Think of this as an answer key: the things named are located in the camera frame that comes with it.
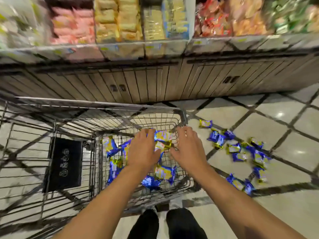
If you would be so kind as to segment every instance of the human hand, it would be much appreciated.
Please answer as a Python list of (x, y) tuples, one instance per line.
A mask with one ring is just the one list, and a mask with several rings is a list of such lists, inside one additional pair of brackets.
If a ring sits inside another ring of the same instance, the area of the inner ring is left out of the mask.
[(160, 159), (161, 151), (157, 149), (154, 152), (154, 134), (155, 129), (142, 129), (132, 139), (128, 151), (127, 165), (141, 169), (145, 176)]
[(179, 165), (191, 177), (202, 173), (208, 167), (202, 141), (191, 127), (178, 127), (178, 151), (171, 148), (169, 151)]

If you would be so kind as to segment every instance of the person's right hand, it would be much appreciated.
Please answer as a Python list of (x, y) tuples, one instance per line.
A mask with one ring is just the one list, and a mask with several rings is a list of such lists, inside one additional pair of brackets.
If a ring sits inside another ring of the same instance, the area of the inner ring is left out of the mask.
[(178, 127), (176, 130), (178, 134), (178, 151), (171, 148), (170, 153), (179, 165), (191, 177), (194, 177), (208, 167), (202, 141), (191, 127)]

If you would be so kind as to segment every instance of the person's left hand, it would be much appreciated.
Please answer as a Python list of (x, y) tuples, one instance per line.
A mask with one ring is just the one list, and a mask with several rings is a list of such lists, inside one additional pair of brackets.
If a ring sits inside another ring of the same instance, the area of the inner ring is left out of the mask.
[(160, 159), (161, 151), (155, 149), (155, 129), (142, 129), (132, 139), (128, 151), (127, 165), (141, 169), (145, 175)]

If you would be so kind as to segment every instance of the person's left arm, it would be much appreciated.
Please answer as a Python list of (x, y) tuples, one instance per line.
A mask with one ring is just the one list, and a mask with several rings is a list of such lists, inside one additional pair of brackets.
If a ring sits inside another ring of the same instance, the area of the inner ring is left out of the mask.
[(143, 129), (136, 134), (128, 151), (128, 165), (54, 239), (112, 238), (135, 188), (159, 160), (160, 150), (154, 152), (154, 132)]

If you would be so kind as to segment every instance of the person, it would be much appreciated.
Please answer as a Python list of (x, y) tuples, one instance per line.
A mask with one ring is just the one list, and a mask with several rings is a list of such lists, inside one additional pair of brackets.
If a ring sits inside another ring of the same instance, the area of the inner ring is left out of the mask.
[[(207, 163), (202, 142), (191, 127), (177, 128), (177, 133), (178, 149), (171, 148), (171, 156), (207, 192), (237, 238), (305, 239), (218, 175)], [(159, 160), (160, 150), (154, 152), (154, 148), (154, 129), (142, 129), (137, 133), (131, 141), (127, 166), (54, 239), (112, 238), (134, 189)], [(170, 239), (207, 238), (192, 213), (185, 208), (170, 210), (166, 222)], [(155, 239), (158, 229), (156, 213), (146, 210), (133, 226), (129, 238)]]

